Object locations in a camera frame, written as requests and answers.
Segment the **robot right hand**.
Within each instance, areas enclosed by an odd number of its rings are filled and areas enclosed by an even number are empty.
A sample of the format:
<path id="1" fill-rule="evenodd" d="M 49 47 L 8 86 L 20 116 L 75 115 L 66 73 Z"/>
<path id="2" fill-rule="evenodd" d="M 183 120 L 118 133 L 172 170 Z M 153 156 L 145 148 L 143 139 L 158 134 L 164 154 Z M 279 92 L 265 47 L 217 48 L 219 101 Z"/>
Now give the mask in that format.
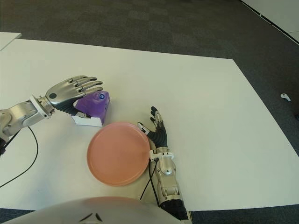
<path id="1" fill-rule="evenodd" d="M 147 137 L 154 143 L 156 148 L 168 147 L 167 132 L 161 114 L 154 106 L 151 107 L 150 114 L 152 115 L 150 120 L 155 126 L 155 131 L 151 131 L 141 122 L 137 123 L 137 127 L 147 135 Z"/>

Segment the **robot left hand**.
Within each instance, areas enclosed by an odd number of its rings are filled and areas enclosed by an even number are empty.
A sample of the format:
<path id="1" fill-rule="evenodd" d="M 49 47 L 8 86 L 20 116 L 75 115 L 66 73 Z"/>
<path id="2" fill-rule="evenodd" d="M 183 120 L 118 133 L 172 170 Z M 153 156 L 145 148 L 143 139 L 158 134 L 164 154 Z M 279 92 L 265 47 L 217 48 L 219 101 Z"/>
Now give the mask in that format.
<path id="1" fill-rule="evenodd" d="M 91 116 L 75 108 L 74 103 L 89 94 L 103 90 L 102 82 L 96 77 L 75 76 L 68 78 L 54 86 L 46 92 L 46 98 L 51 105 L 72 116 L 90 118 Z"/>

